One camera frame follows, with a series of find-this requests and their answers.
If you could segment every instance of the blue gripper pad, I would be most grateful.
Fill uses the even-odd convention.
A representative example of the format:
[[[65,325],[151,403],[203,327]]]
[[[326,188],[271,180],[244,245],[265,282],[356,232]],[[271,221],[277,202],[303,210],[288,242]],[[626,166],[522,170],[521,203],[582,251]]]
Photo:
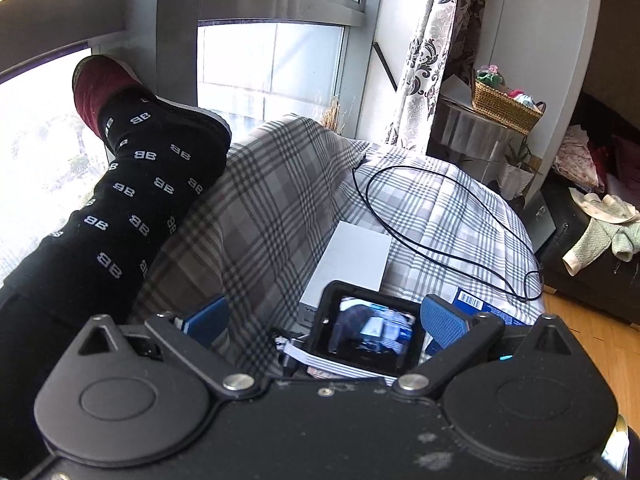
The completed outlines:
[[[182,331],[209,348],[229,324],[229,306],[223,296],[216,296],[182,322]]]
[[[420,306],[422,327],[443,348],[469,332],[470,321],[471,316],[435,294],[430,294],[422,300]]]

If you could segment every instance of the white curtain with black pattern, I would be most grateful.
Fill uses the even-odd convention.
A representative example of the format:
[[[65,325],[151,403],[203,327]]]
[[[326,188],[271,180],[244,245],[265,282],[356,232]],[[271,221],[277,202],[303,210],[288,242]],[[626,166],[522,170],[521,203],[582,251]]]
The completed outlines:
[[[426,153],[451,39],[458,0],[425,0],[396,94],[394,122],[385,142]]]

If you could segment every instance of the white flower pot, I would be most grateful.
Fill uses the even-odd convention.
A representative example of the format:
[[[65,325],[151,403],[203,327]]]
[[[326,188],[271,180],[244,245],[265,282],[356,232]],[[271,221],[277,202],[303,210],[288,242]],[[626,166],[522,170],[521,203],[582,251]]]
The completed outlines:
[[[505,200],[520,196],[532,178],[533,173],[505,164],[498,177],[500,195]]]

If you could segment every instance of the image on screen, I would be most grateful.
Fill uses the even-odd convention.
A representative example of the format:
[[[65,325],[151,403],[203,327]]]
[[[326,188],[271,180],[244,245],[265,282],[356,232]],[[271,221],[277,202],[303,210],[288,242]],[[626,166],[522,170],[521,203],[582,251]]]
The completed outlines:
[[[358,355],[388,369],[400,368],[413,335],[415,317],[388,306],[343,297],[328,351],[344,358]]]

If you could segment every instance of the wicker basket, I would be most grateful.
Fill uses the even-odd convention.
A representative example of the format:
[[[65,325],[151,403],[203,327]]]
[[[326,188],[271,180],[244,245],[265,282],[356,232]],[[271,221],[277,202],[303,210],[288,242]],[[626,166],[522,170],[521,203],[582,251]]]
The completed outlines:
[[[471,78],[471,103],[476,113],[524,135],[533,129],[546,108],[544,103],[538,103],[536,106],[542,111],[537,112],[477,81],[475,77]]]

